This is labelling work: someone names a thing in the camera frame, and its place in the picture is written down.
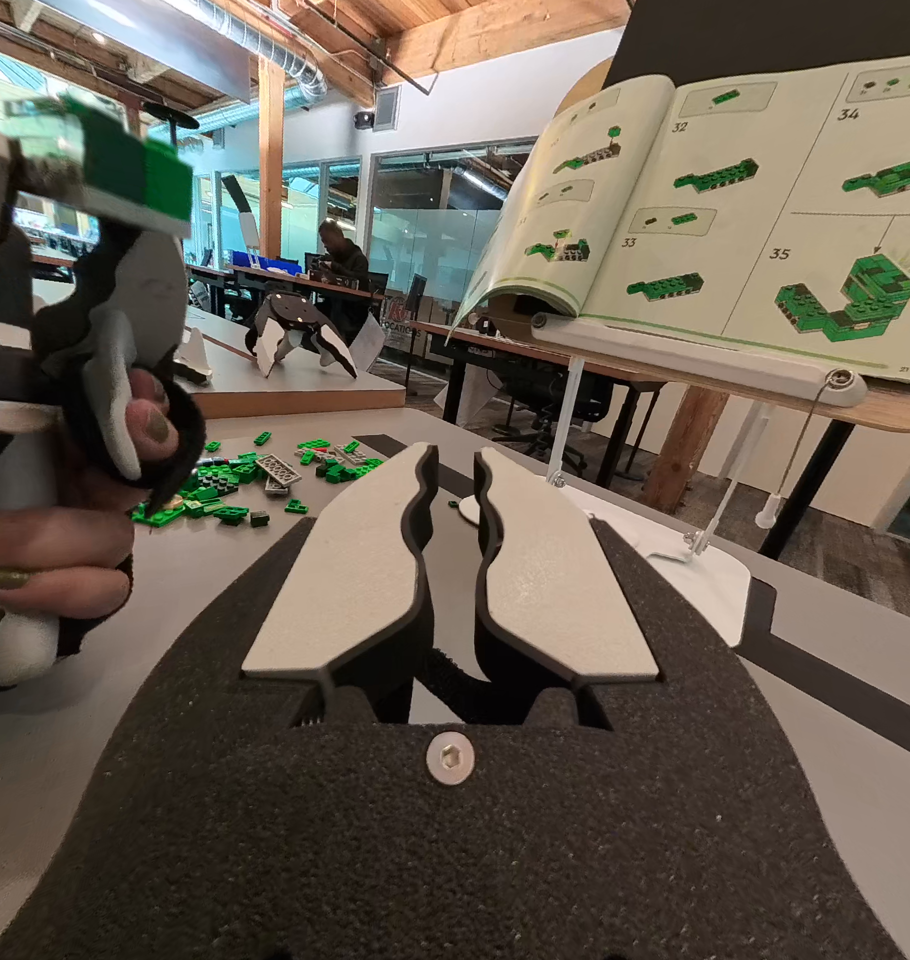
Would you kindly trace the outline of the pile of loose toy bricks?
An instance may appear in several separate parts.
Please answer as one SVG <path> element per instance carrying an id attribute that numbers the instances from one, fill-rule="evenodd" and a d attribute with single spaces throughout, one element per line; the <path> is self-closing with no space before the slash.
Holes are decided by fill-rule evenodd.
<path id="1" fill-rule="evenodd" d="M 270 510 L 240 501 L 238 496 L 261 493 L 279 503 L 284 515 L 300 520 L 312 514 L 305 498 L 297 495 L 307 476 L 327 486 L 342 486 L 371 474 L 384 462 L 357 438 L 343 443 L 311 438 L 299 442 L 286 457 L 267 448 L 272 437 L 271 432 L 262 432 L 254 438 L 252 450 L 234 456 L 225 455 L 220 441 L 209 441 L 205 455 L 176 493 L 155 511 L 139 504 L 129 513 L 131 519 L 155 530 L 179 521 L 205 520 L 225 527 L 264 529 L 272 519 Z"/>

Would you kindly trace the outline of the grey desk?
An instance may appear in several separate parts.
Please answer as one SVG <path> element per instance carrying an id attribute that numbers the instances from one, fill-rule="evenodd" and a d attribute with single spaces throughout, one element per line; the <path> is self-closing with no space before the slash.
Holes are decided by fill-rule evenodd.
<path id="1" fill-rule="evenodd" d="M 135 527 L 134 590 L 81 653 L 0 694 L 0 934 L 35 889 L 137 690 L 191 621 L 292 526 L 264 531 L 178 521 Z M 905 606 L 847 593 L 758 556 L 723 526 L 719 549 L 777 591 L 773 632 L 910 706 Z M 910 752 L 753 664 L 845 861 L 910 958 Z"/>

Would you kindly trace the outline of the wood-edged neighbouring table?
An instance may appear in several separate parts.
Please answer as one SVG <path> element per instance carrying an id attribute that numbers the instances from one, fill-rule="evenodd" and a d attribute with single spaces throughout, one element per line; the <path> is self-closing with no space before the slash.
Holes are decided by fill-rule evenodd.
<path id="1" fill-rule="evenodd" d="M 190 383 L 185 389 L 210 421 L 399 409 L 401 385 L 363 371 L 355 379 L 341 366 L 322 367 L 315 353 L 298 349 L 268 377 L 244 348 L 245 328 L 188 306 L 186 330 L 200 331 L 212 374 L 207 386 Z"/>

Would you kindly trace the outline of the person's left hand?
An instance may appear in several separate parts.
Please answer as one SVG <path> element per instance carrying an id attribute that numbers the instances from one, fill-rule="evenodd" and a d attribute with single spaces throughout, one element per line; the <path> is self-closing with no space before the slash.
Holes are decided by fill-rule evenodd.
<path id="1" fill-rule="evenodd" d="M 148 488 L 120 482 L 92 462 L 64 425 L 51 443 L 56 501 L 0 509 L 0 606 L 59 619 L 61 654 L 128 602 L 137 504 L 173 494 L 205 443 L 204 419 L 173 378 L 134 368 L 125 430 Z"/>

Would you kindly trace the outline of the white plastic stand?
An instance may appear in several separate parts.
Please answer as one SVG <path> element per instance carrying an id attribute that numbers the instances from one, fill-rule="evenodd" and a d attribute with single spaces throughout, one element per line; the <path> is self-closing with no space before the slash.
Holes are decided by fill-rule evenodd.
<path id="1" fill-rule="evenodd" d="M 175 377 L 196 386 L 210 385 L 212 368 L 206 353 L 204 335 L 197 327 L 190 327 L 185 331 L 182 343 L 173 354 L 172 370 Z"/>

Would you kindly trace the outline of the long wooden background desk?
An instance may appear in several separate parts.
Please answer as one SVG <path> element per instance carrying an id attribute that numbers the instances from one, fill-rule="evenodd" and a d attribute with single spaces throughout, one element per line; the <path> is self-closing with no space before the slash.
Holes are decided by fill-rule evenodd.
<path id="1" fill-rule="evenodd" d="M 569 356 L 530 343 L 492 337 L 471 329 L 453 330 L 421 321 L 412 321 L 411 327 L 425 331 L 432 353 L 445 356 L 451 361 L 447 394 L 442 404 L 442 418 L 450 424 L 457 421 L 460 404 L 467 389 L 470 367 L 480 369 L 485 376 L 493 375 L 499 378 L 504 391 L 505 380 L 524 377 L 526 371 L 545 368 L 567 371 L 569 367 Z M 607 360 L 586 361 L 583 373 L 611 378 L 614 382 L 613 391 L 620 387 L 627 392 L 607 441 L 595 484 L 606 488 L 616 477 L 641 482 L 643 478 L 633 471 L 633 466 L 641 448 L 641 439 L 665 383 L 648 378 L 642 373 L 630 372 L 620 362 Z M 517 406 L 509 399 L 509 413 L 514 413 L 516 407 L 525 408 Z M 509 435 L 521 433 L 511 427 L 510 423 L 507 420 L 504 426 L 496 429 L 498 437 L 504 435 L 503 430 Z"/>

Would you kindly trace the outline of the black board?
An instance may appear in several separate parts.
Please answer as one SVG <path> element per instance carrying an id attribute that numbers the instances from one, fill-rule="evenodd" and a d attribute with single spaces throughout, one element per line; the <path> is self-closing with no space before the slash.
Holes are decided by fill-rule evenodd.
<path id="1" fill-rule="evenodd" d="M 676 86 L 910 55 L 910 1 L 640 1 L 603 87 Z"/>

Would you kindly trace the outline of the background work desk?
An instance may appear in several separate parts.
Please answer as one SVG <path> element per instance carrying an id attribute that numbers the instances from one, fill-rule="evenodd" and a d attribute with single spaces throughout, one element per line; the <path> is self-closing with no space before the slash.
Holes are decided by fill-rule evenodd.
<path id="1" fill-rule="evenodd" d="M 313 279 L 303 272 L 293 274 L 251 266 L 216 269 L 194 264 L 186 264 L 185 269 L 190 282 L 199 282 L 207 289 L 208 311 L 222 319 L 239 311 L 242 320 L 254 318 L 271 292 L 307 295 L 315 306 L 337 302 L 362 305 L 365 312 L 378 316 L 388 285 L 388 275 L 378 272 L 369 274 L 367 289 L 362 290 L 349 280 Z"/>

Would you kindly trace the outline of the printed cardboard box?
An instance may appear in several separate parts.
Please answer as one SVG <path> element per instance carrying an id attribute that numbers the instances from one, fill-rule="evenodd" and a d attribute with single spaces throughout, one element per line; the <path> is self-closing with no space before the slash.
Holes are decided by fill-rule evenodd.
<path id="1" fill-rule="evenodd" d="M 422 321 L 425 298 L 418 299 L 414 313 L 406 305 L 407 297 L 403 295 L 386 295 L 381 302 L 380 321 L 385 331 L 385 348 L 401 354 L 413 351 L 417 356 L 424 356 L 427 334 L 424 330 L 413 329 L 411 322 Z"/>

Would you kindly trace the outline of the silver ventilation duct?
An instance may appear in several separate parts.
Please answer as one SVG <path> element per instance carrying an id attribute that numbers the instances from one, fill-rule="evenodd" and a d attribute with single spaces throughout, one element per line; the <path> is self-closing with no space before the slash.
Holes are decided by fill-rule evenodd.
<path id="1" fill-rule="evenodd" d="M 327 79 L 314 54 L 292 31 L 269 24 L 266 17 L 231 7 L 229 2 L 187 1 L 190 16 L 227 40 L 278 66 L 294 81 L 308 105 L 325 99 Z"/>

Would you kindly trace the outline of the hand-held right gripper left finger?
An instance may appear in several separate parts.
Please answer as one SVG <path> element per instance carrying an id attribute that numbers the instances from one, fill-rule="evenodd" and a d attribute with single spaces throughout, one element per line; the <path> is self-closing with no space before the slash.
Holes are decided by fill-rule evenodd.
<path id="1" fill-rule="evenodd" d="M 305 537 L 243 660 L 254 679 L 345 679 L 430 611 L 437 447 L 416 442 L 351 481 Z"/>

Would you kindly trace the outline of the black office chair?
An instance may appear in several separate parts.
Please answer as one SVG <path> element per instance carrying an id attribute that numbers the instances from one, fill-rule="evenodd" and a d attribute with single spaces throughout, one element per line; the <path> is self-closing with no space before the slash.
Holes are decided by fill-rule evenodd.
<path id="1" fill-rule="evenodd" d="M 525 446 L 524 454 L 534 459 L 547 461 L 556 439 L 559 421 L 567 388 L 568 372 L 557 367 L 526 370 L 524 376 L 505 380 L 505 390 L 516 406 L 523 406 L 533 413 L 531 430 L 528 433 L 503 436 L 496 441 L 504 445 Z M 594 425 L 609 413 L 615 382 L 595 373 L 581 375 L 572 411 L 572 422 Z"/>

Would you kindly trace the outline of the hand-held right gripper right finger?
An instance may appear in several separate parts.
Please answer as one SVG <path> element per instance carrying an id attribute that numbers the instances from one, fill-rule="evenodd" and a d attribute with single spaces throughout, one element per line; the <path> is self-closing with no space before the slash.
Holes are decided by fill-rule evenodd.
<path id="1" fill-rule="evenodd" d="M 655 657 L 590 518 L 494 447 L 476 456 L 485 628 L 570 687 L 652 681 Z"/>

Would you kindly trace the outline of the green toy brick assembly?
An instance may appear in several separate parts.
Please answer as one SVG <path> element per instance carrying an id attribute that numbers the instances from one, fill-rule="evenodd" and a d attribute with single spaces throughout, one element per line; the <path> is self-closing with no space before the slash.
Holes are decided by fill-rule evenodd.
<path id="1" fill-rule="evenodd" d="M 6 101 L 4 134 L 17 147 L 19 191 L 134 229 L 191 235 L 193 173 L 158 140 L 67 95 Z"/>

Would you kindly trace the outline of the wooden post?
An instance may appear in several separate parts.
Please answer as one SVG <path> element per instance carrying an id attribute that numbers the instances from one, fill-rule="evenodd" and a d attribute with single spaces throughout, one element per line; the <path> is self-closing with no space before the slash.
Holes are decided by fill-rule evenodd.
<path id="1" fill-rule="evenodd" d="M 642 487 L 640 503 L 674 515 L 721 419 L 729 395 L 689 386 Z"/>
<path id="2" fill-rule="evenodd" d="M 281 256 L 284 82 L 281 67 L 258 58 L 260 253 Z"/>

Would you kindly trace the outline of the spare black and white gripper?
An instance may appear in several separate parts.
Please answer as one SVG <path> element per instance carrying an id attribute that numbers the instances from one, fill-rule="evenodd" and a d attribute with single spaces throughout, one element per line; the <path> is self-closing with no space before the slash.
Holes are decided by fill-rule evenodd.
<path id="1" fill-rule="evenodd" d="M 302 294 L 267 294 L 245 332 L 245 346 L 263 378 L 297 349 L 318 354 L 323 367 L 337 363 L 358 378 L 338 327 Z"/>

